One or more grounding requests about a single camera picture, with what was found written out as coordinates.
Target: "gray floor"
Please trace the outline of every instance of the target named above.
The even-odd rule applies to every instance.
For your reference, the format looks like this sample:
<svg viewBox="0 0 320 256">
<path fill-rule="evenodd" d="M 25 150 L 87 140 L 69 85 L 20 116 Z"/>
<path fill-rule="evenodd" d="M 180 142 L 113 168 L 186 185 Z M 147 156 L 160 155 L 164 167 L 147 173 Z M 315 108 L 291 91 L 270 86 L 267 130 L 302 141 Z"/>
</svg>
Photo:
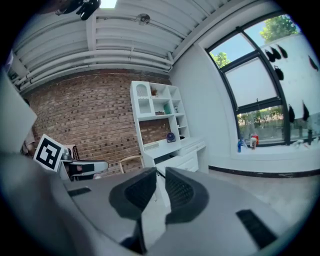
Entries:
<svg viewBox="0 0 320 256">
<path fill-rule="evenodd" d="M 320 195 L 320 175 L 301 178 L 260 178 L 209 170 L 219 180 L 238 185 L 270 205 L 290 225 L 308 214 Z"/>
<path fill-rule="evenodd" d="M 250 192 L 277 211 L 289 225 L 302 220 L 320 195 L 320 175 L 302 178 L 260 178 L 209 170 L 215 179 L 230 182 Z M 170 212 L 153 196 L 142 213 L 146 248 L 166 231 L 165 217 Z"/>
</svg>

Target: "white ceiling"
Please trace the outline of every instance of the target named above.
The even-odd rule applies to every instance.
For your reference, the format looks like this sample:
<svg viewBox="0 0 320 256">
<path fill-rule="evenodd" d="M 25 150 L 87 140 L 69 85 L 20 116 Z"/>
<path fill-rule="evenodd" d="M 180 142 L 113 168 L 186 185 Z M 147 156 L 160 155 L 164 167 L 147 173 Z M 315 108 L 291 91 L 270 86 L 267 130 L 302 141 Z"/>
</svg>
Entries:
<svg viewBox="0 0 320 256">
<path fill-rule="evenodd" d="M 108 58 L 106 54 L 99 54 L 100 58 L 93 64 L 134 64 L 167 72 L 173 63 L 171 55 L 182 41 L 223 5 L 234 1 L 118 0 L 115 9 L 98 9 L 87 21 L 80 20 L 75 12 L 60 16 L 54 13 L 36 15 L 16 40 L 13 52 L 27 74 L 59 58 L 94 50 L 126 52 L 108 53 Z M 139 25 L 136 22 L 139 14 L 148 14 L 150 23 Z M 128 51 L 145 55 L 130 59 Z M 71 65 L 76 67 L 81 65 L 81 60 L 96 57 L 75 56 L 63 64 L 77 61 Z M 30 78 L 38 75 L 28 77 L 21 83 L 22 88 L 26 87 L 24 83 Z"/>
</svg>

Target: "sky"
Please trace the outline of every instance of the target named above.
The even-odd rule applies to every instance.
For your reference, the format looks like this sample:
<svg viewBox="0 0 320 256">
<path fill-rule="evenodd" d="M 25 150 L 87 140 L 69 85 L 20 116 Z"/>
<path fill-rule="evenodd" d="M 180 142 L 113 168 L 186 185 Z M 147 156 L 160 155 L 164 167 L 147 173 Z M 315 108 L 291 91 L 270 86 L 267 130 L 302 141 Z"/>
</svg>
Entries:
<svg viewBox="0 0 320 256">
<path fill-rule="evenodd" d="M 244 32 L 246 32 L 247 35 L 250 36 L 259 47 L 261 47 L 265 45 L 265 40 L 260 35 L 260 31 L 262 31 L 265 27 L 265 22 L 262 21 L 245 29 Z M 296 28 L 298 32 L 301 32 L 301 29 L 297 25 Z M 221 52 L 226 53 L 227 59 L 233 62 L 234 60 L 252 51 L 254 51 L 254 48 L 251 46 L 251 44 L 249 44 L 244 36 L 241 34 L 237 34 L 213 49 L 211 53 L 213 53 L 214 55 L 217 55 Z"/>
</svg>

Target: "red brick wall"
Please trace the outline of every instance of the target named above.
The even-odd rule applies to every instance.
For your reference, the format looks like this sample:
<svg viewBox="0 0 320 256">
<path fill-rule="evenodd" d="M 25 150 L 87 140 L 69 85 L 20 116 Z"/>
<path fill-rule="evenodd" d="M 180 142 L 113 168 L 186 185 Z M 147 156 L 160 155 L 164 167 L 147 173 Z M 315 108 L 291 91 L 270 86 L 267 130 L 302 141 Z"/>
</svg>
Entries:
<svg viewBox="0 0 320 256">
<path fill-rule="evenodd" d="M 169 119 L 141 121 L 139 125 L 143 144 L 164 140 L 171 132 Z"/>
<path fill-rule="evenodd" d="M 75 144 L 81 160 L 106 160 L 110 173 L 119 172 L 119 160 L 140 154 L 131 81 L 171 84 L 168 76 L 156 73 L 106 69 L 58 78 L 27 93 L 23 97 L 37 114 L 36 143 L 45 133 L 63 145 Z M 131 162 L 124 169 L 140 166 Z"/>
</svg>

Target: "ceiling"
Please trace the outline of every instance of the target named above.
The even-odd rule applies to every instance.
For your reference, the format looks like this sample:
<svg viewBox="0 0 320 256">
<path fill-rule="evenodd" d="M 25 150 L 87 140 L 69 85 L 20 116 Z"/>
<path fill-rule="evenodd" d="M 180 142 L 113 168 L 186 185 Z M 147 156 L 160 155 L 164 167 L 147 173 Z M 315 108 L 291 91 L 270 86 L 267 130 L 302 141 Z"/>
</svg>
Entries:
<svg viewBox="0 0 320 256">
<path fill-rule="evenodd" d="M 175 50 L 188 35 L 232 1 L 118 0 L 115 9 L 98 9 L 86 21 L 75 12 L 37 14 L 13 46 L 14 58 L 20 63 L 9 74 L 25 89 L 77 67 L 132 65 L 165 73 L 174 63 Z M 150 23 L 139 25 L 139 14 L 148 14 Z"/>
</svg>

